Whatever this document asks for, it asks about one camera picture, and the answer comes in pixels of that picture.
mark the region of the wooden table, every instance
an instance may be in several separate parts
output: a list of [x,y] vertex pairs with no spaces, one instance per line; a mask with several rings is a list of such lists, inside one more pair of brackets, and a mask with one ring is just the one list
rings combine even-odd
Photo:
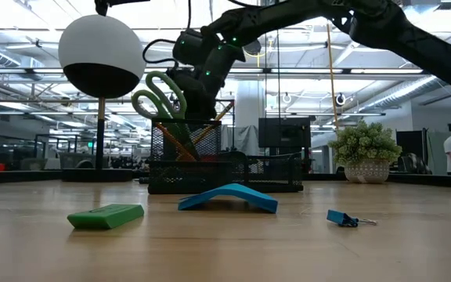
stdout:
[[[451,282],[451,188],[313,182],[273,196],[276,215],[224,200],[180,212],[182,196],[138,183],[0,184],[0,281]],[[66,220],[112,203],[146,216],[101,232]],[[329,208],[379,225],[337,227]]]

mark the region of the lamp shade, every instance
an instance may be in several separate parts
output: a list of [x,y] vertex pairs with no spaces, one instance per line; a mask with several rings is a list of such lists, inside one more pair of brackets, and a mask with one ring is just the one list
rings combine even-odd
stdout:
[[59,42],[64,74],[81,92],[113,99],[132,91],[146,68],[139,37],[109,16],[83,16],[72,22]]

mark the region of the binder clip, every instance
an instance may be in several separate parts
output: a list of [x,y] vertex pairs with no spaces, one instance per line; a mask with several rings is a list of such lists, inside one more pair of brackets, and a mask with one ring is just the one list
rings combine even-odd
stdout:
[[358,219],[340,211],[328,210],[327,220],[337,223],[340,227],[358,227],[360,223],[377,225],[377,221]]

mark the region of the ceiling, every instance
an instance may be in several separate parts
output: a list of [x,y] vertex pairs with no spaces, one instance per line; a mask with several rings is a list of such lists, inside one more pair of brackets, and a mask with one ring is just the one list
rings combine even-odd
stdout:
[[[257,5],[256,0],[243,0],[244,3]],[[427,1],[431,5],[406,6],[409,19],[418,27],[431,32],[435,36],[451,44],[451,9],[436,9],[440,1]],[[226,0],[193,1],[191,27],[199,28],[218,19],[228,9],[239,6]],[[143,45],[156,38],[175,40],[187,23],[187,1],[153,0],[150,2],[118,5],[109,9],[108,15],[115,17],[130,28],[134,29]],[[73,20],[85,15],[95,14],[93,0],[0,0],[0,50],[10,56],[28,56],[42,63],[41,67],[60,67],[58,62],[58,42],[62,31]],[[331,80],[328,70],[330,66],[329,49],[326,44],[328,34],[327,21],[323,18],[307,20],[303,23],[272,31],[259,38],[262,51],[258,56],[249,56],[247,62],[236,62],[235,68],[264,69],[277,67],[290,68],[286,74],[231,74],[225,82],[218,98],[234,99],[241,81],[260,81],[262,95],[267,95],[266,110],[304,111],[317,110],[328,112],[332,107]],[[416,66],[395,55],[392,52],[369,49],[354,43],[347,34],[332,28],[330,33],[332,45],[331,55],[334,67],[337,69],[401,69],[416,70]],[[168,58],[171,56],[172,46],[169,44],[155,45],[148,53],[151,60]],[[164,64],[148,65],[148,67],[165,67]],[[298,73],[298,69],[319,69],[321,74]],[[401,74],[365,74],[344,75],[336,74],[334,91],[342,93],[348,98],[350,107],[365,103],[368,99],[379,95],[383,91],[405,81],[421,78],[423,75]],[[41,81],[33,81],[14,74],[0,74],[0,85],[15,89],[0,91],[2,97],[9,99],[30,99],[31,94],[40,93],[37,99],[91,99],[80,93],[74,86],[68,84],[62,74],[47,74]],[[159,84],[163,91],[170,95],[171,90],[166,85]],[[137,89],[144,89],[143,81]],[[289,96],[281,99],[278,104],[278,95]],[[129,112],[133,111],[129,103],[129,95],[118,103],[108,103],[107,111]],[[36,103],[40,111],[90,111],[96,109],[96,103],[74,103],[64,106],[59,103]],[[18,110],[2,107],[0,110]],[[45,116],[55,121],[81,119],[86,125],[93,125],[95,118],[81,116]],[[126,122],[135,127],[147,128],[147,121],[136,115],[120,115]],[[112,121],[114,127],[126,127],[123,122]],[[223,119],[225,124],[232,124],[232,117]]]

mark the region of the green block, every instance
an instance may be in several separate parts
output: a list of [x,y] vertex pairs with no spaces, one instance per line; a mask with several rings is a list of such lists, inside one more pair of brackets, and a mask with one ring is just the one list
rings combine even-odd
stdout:
[[67,220],[78,229],[109,230],[143,215],[144,209],[140,204],[110,204],[68,215]]

